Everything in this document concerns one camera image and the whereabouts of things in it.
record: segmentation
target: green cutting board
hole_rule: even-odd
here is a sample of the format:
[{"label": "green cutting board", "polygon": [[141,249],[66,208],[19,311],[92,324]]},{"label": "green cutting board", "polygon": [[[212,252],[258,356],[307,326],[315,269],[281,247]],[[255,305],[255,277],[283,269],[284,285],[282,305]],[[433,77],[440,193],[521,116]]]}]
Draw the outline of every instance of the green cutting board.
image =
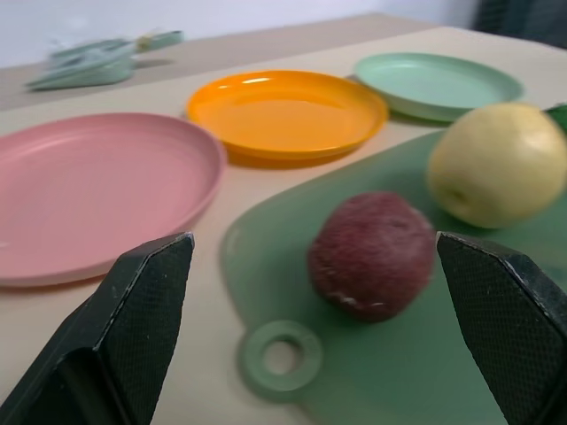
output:
[{"label": "green cutting board", "polygon": [[369,190],[397,192],[437,230],[515,248],[530,255],[563,288],[567,285],[567,198],[504,230],[477,229],[454,220],[432,202],[424,185],[426,160],[439,135],[419,137],[272,197],[245,213],[226,235],[222,268],[248,331],[290,320],[310,329],[321,342],[321,368],[288,397],[317,423],[506,424],[463,342],[439,260],[428,288],[405,312],[383,323],[351,320],[312,291],[307,247],[348,197]]}]

